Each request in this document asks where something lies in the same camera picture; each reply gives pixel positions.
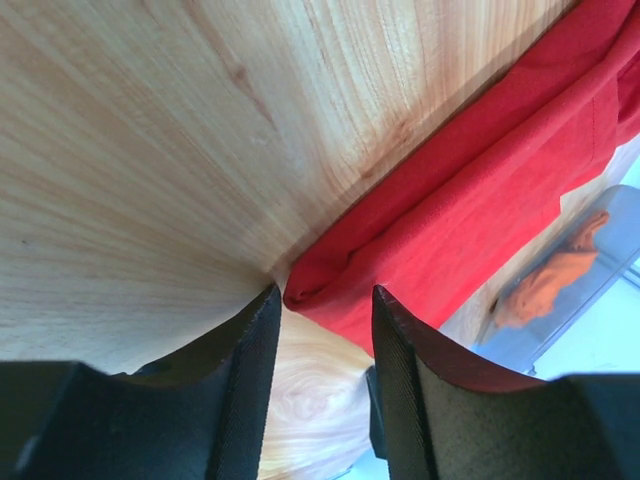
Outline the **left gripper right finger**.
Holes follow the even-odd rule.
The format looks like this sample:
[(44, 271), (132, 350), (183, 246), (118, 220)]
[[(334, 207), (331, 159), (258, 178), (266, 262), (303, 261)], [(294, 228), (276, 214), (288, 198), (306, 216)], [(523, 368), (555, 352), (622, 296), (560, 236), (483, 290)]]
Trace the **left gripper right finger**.
[(381, 425), (394, 479), (635, 479), (639, 378), (539, 380), (497, 365), (372, 293)]

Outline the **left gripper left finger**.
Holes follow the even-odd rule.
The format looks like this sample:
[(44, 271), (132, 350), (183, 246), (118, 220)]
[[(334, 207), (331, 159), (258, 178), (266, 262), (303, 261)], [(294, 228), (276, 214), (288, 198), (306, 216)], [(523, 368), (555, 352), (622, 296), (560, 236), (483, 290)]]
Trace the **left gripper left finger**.
[(2, 477), (256, 478), (280, 325), (280, 291), (270, 286), (132, 374), (3, 362)]

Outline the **red t shirt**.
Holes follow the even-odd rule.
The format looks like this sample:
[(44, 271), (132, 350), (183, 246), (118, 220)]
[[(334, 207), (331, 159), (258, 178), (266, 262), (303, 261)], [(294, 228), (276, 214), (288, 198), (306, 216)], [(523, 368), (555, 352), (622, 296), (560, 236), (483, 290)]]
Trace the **red t shirt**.
[(639, 5), (582, 1), (294, 264), (286, 307), (366, 351), (381, 285), (439, 327), (639, 132)]

